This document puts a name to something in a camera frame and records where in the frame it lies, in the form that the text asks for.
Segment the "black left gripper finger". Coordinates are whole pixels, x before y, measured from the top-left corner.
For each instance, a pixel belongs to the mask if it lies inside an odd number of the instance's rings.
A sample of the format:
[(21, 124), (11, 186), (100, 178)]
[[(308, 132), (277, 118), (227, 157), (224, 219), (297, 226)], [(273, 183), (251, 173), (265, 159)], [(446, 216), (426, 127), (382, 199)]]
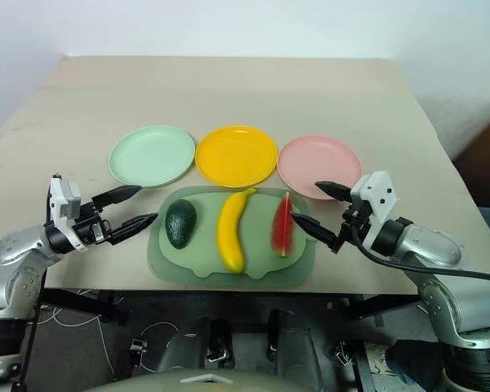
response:
[(158, 213), (155, 212), (137, 216), (126, 222), (123, 222), (120, 227), (112, 230), (109, 233), (107, 237), (107, 242), (111, 245), (116, 245), (120, 242), (123, 242), (149, 227), (156, 220), (157, 217)]
[(96, 207), (107, 207), (111, 204), (118, 204), (128, 200), (140, 190), (142, 190), (142, 187), (139, 185), (123, 185), (96, 195), (91, 200)]

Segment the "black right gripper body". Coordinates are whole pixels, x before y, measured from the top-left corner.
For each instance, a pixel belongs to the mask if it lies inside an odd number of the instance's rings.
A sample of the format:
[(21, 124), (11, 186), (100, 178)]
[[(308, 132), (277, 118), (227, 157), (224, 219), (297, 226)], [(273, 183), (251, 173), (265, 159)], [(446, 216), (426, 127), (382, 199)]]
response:
[(357, 230), (359, 242), (362, 243), (371, 228), (370, 215), (372, 207), (368, 201), (352, 203), (342, 214), (343, 222), (337, 235), (337, 245), (342, 246), (347, 242), (356, 245), (353, 228)]

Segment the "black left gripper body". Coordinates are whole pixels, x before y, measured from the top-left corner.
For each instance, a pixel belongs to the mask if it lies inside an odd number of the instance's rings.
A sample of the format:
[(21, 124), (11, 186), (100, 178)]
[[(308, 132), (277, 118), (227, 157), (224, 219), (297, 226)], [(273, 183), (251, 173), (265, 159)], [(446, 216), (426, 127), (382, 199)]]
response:
[(101, 217), (93, 202), (80, 207), (79, 217), (75, 220), (73, 231), (86, 245), (105, 242), (113, 244), (110, 223)]

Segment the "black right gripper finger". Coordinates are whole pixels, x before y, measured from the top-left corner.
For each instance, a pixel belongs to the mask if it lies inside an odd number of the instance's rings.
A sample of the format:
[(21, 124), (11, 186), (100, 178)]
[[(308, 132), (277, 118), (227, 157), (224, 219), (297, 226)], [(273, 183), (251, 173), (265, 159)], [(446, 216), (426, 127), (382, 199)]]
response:
[(316, 181), (314, 183), (328, 196), (342, 202), (351, 202), (351, 188), (333, 181)]
[(310, 237), (324, 243), (333, 253), (338, 253), (338, 237), (331, 230), (322, 227), (317, 220), (310, 216), (297, 212), (290, 212), (290, 215)]

